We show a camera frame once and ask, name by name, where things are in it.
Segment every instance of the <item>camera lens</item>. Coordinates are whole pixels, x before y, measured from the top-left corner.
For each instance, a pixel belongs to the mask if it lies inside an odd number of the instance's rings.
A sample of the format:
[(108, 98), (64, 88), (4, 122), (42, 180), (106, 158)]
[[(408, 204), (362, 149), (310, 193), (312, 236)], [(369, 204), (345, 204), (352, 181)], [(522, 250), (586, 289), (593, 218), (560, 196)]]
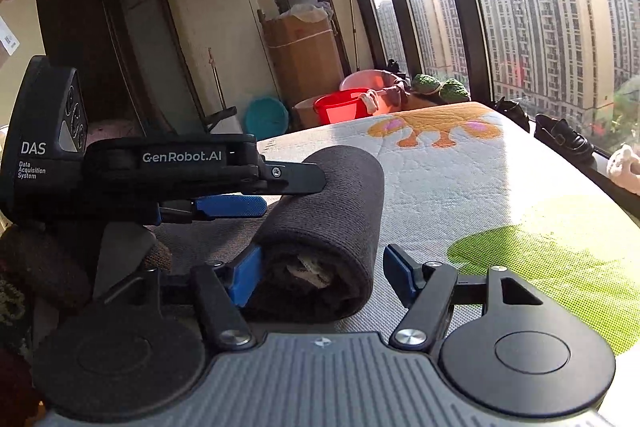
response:
[(65, 114), (67, 116), (69, 116), (71, 114), (71, 110), (74, 107), (74, 86), (71, 86), (69, 88), (69, 93), (66, 96), (66, 103), (65, 103)]
[(86, 133), (84, 131), (84, 125), (80, 124), (80, 128), (78, 129), (78, 149), (82, 150), (84, 147), (84, 140), (86, 138)]
[(80, 123), (80, 106), (76, 103), (74, 113), (71, 116), (71, 135), (76, 137), (78, 133), (78, 124)]

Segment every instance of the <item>dark gray towel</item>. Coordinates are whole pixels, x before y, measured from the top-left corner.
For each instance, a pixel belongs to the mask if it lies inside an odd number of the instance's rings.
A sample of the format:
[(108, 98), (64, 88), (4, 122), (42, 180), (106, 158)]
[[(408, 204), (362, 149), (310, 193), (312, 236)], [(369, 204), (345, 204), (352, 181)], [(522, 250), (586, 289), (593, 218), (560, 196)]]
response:
[(319, 150), (305, 162), (322, 168), (326, 187), (282, 198), (255, 234), (264, 275), (246, 309), (253, 319), (336, 321), (359, 311), (373, 289), (382, 166), (346, 145)]

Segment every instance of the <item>orange cartoon print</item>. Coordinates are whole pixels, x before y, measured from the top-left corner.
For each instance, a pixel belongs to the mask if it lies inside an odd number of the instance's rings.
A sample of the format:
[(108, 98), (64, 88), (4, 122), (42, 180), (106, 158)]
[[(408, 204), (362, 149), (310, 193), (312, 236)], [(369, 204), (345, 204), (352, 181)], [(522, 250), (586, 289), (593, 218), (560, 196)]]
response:
[(480, 117), (491, 112), (479, 103), (460, 103), (427, 109), (417, 109), (397, 113), (386, 120), (376, 122), (369, 128), (369, 135), (382, 138), (405, 127), (411, 128), (411, 134), (398, 142), (400, 147), (416, 147), (418, 134), (422, 132), (438, 132), (440, 137), (432, 145), (434, 147), (453, 147), (450, 133), (455, 127), (474, 137), (482, 139), (497, 138), (502, 131), (497, 125), (482, 121)]

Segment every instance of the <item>metal screw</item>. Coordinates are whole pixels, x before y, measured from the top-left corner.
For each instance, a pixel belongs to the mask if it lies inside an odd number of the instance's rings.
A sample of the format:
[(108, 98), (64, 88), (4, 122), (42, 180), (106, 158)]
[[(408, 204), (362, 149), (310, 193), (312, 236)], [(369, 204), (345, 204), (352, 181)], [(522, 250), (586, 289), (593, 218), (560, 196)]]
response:
[(239, 330), (225, 330), (220, 333), (220, 341), (228, 346), (244, 346), (250, 340), (249, 333), (242, 333)]
[(427, 340), (427, 334), (424, 331), (408, 328), (398, 331), (395, 334), (395, 339), (405, 346), (419, 346)]

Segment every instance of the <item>red bucket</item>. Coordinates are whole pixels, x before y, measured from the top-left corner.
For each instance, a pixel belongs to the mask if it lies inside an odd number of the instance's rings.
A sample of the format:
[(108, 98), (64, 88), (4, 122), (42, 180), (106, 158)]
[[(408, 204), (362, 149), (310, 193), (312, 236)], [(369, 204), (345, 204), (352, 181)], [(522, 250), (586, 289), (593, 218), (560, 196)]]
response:
[(320, 125), (329, 123), (346, 122), (369, 116), (367, 106), (358, 97), (369, 89), (359, 87), (336, 91), (318, 98), (314, 102), (314, 110), (318, 113)]

